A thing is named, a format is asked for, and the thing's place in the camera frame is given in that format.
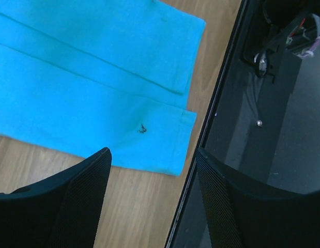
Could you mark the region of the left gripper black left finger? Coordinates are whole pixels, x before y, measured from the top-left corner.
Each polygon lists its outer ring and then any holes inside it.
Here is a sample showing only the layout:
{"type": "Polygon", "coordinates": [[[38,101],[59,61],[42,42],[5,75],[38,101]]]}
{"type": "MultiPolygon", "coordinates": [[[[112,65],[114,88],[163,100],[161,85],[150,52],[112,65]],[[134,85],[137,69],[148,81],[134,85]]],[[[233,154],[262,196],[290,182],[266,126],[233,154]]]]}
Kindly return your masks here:
{"type": "Polygon", "coordinates": [[[103,148],[53,176],[0,193],[0,247],[93,247],[111,162],[103,148]]]}

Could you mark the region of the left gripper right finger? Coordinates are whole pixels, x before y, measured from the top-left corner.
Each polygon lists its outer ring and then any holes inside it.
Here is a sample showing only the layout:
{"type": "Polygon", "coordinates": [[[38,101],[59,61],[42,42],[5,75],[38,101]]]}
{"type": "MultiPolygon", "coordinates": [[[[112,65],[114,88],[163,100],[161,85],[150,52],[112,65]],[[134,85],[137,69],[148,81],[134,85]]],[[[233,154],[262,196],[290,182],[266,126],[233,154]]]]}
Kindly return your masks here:
{"type": "Polygon", "coordinates": [[[278,189],[205,149],[195,155],[213,247],[320,247],[320,190],[298,194],[278,189]]]}

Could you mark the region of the cyan polo t shirt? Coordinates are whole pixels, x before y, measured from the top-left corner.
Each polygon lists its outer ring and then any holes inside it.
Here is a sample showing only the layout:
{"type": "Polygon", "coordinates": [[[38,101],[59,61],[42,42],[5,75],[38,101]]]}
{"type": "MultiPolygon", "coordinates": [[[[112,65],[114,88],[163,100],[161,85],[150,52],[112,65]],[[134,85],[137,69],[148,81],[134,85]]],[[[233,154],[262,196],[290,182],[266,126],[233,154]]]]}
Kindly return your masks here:
{"type": "Polygon", "coordinates": [[[161,1],[0,1],[0,135],[179,176],[205,25],[161,1]]]}

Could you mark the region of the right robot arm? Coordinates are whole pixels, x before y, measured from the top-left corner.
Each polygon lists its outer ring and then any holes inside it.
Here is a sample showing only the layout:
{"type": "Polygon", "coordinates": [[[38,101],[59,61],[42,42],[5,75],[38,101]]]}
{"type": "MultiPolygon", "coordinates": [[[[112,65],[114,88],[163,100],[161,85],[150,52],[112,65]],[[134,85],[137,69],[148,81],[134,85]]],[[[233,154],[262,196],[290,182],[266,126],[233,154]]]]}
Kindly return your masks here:
{"type": "Polygon", "coordinates": [[[320,17],[320,1],[263,1],[262,13],[267,23],[286,27],[302,11],[320,17]]]}

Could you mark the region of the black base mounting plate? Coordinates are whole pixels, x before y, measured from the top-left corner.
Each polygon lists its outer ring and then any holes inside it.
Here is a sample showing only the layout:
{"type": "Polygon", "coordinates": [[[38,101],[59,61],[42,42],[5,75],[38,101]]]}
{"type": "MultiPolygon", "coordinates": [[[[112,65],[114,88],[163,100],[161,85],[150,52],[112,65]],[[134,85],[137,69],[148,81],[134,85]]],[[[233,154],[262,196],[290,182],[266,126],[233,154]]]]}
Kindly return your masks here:
{"type": "MultiPolygon", "coordinates": [[[[320,17],[280,29],[263,1],[242,1],[197,149],[272,187],[320,190],[320,17]]],[[[213,247],[196,166],[166,247],[213,247]]]]}

